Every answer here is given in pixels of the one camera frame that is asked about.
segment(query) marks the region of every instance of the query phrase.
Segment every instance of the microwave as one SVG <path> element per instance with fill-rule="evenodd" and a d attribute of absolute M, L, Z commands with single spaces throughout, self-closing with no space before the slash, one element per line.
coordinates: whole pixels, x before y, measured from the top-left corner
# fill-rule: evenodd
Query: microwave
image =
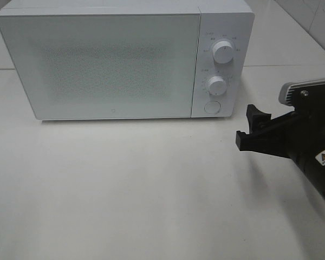
<path fill-rule="evenodd" d="M 243 0 L 12 0 L 0 32 L 37 119 L 230 116 Z"/>

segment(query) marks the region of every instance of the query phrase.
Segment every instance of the white table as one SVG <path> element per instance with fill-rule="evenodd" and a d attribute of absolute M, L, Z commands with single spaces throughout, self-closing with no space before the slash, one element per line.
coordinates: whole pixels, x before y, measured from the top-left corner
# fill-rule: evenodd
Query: white table
<path fill-rule="evenodd" d="M 274 0 L 246 0 L 255 13 L 245 66 L 325 64 L 325 51 Z M 0 69 L 13 63 L 0 35 Z"/>
<path fill-rule="evenodd" d="M 0 71 L 0 259 L 325 260 L 323 199 L 235 145 L 248 103 L 281 115 L 281 85 L 311 77 L 325 66 L 246 67 L 226 119 L 40 122 Z"/>

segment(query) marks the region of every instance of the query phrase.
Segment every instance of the microwave door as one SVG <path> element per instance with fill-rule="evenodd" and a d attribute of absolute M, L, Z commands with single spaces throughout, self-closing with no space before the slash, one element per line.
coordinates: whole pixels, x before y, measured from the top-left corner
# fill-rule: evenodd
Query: microwave door
<path fill-rule="evenodd" d="M 0 17 L 42 120 L 190 117 L 199 14 Z"/>

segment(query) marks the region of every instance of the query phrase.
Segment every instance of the screw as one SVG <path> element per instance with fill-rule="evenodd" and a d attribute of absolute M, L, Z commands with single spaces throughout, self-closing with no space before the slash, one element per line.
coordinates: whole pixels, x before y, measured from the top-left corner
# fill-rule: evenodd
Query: screw
<path fill-rule="evenodd" d="M 301 91 L 301 96 L 308 96 L 309 92 L 307 90 Z"/>

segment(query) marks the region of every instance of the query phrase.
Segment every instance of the microwave button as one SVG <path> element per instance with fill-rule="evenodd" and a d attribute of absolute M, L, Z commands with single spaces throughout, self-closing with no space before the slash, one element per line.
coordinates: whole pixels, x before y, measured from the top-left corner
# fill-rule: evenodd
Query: microwave button
<path fill-rule="evenodd" d="M 233 59 L 234 46 L 229 40 L 220 40 L 213 45 L 212 52 L 214 61 L 225 64 Z"/>
<path fill-rule="evenodd" d="M 220 103 L 217 101 L 210 101 L 205 105 L 205 112 L 207 114 L 218 114 L 220 111 Z"/>
<path fill-rule="evenodd" d="M 226 89 L 228 88 L 225 80 L 220 76 L 211 77 L 207 81 L 206 86 L 209 93 L 213 96 L 223 95 L 226 92 Z"/>

